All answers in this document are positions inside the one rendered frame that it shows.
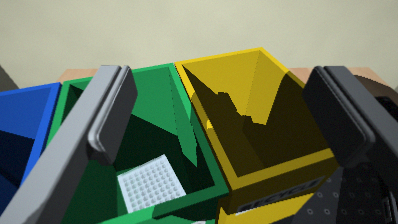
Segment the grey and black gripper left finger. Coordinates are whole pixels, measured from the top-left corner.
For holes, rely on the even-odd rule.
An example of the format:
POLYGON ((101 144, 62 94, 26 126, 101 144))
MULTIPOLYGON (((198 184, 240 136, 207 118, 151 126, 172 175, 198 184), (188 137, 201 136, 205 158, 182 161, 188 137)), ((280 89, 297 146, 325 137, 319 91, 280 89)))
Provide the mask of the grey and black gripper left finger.
POLYGON ((128 65, 101 65, 0 216, 60 224, 89 160, 114 163, 138 91, 128 65))

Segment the blue bin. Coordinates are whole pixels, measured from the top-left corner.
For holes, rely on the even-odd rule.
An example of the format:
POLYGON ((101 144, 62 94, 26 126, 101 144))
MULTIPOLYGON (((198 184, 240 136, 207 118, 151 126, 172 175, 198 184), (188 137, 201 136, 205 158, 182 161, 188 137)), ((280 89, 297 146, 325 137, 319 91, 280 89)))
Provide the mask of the blue bin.
POLYGON ((0 92, 0 216, 46 148, 61 89, 57 82, 0 92))

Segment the green bin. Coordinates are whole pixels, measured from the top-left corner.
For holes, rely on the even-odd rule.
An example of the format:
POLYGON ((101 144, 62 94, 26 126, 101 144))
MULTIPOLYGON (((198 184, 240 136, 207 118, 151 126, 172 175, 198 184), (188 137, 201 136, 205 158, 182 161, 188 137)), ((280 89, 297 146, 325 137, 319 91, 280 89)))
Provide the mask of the green bin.
MULTIPOLYGON (((138 96, 116 159, 89 161, 60 224, 215 224, 229 190, 174 64, 132 74, 138 96), (164 154, 186 195, 128 214, 117 176, 164 154)), ((92 78, 63 81, 47 145, 92 78)))

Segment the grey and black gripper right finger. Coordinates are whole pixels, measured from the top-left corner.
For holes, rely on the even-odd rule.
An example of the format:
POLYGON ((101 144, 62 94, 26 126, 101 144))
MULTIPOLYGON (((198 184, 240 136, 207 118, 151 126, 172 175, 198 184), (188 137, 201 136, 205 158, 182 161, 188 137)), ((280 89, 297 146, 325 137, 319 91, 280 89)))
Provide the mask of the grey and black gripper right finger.
POLYGON ((302 98, 338 164, 371 162, 398 202, 398 122, 345 66, 315 66, 302 98))

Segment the yellow open bin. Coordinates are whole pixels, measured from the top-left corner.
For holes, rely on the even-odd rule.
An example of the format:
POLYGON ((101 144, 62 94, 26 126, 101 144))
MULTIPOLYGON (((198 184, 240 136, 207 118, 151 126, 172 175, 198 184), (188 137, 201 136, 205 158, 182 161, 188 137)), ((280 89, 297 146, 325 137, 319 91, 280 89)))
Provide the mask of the yellow open bin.
POLYGON ((229 190, 215 224, 291 216, 339 168, 305 83, 263 47, 174 64, 229 190))

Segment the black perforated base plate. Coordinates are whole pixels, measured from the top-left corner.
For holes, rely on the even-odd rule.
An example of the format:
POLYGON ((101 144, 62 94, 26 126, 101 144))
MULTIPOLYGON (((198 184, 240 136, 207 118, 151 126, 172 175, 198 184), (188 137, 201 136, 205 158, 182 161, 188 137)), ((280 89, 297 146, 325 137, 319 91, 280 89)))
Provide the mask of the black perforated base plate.
MULTIPOLYGON (((374 98, 398 122, 398 106, 374 98)), ((378 172, 371 162, 340 166, 295 214, 270 224, 385 224, 378 172)))

